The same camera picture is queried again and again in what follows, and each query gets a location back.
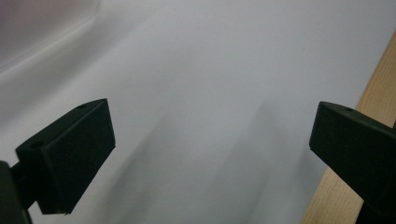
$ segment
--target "wooden edge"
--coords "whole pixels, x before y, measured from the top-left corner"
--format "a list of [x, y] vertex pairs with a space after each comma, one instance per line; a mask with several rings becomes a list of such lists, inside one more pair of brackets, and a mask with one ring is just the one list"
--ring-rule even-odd
[[[396, 120], [396, 32], [382, 55], [357, 110], [390, 127]], [[327, 168], [305, 211], [306, 223], [355, 223], [363, 200]]]

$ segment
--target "screw hole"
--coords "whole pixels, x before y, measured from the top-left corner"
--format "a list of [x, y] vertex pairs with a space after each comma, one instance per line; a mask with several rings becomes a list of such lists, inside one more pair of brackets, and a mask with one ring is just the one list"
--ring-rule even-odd
[[30, 145], [31, 148], [38, 148], [44, 145], [44, 142], [35, 142], [32, 145]]

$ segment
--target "wooden board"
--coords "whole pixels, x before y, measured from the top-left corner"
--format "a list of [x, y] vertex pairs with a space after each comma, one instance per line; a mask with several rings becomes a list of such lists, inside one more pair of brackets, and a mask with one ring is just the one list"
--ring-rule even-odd
[[[396, 32], [389, 41], [356, 108], [388, 126], [396, 120]], [[352, 224], [363, 200], [332, 169], [327, 168], [309, 204], [302, 224]]]

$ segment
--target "white surface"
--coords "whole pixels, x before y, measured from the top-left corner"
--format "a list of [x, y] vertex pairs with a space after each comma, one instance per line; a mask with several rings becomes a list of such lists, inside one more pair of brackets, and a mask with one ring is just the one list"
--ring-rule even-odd
[[72, 215], [35, 223], [298, 223], [318, 102], [356, 105], [395, 21], [393, 0], [103, 1], [1, 74], [0, 156], [106, 97], [117, 147]]

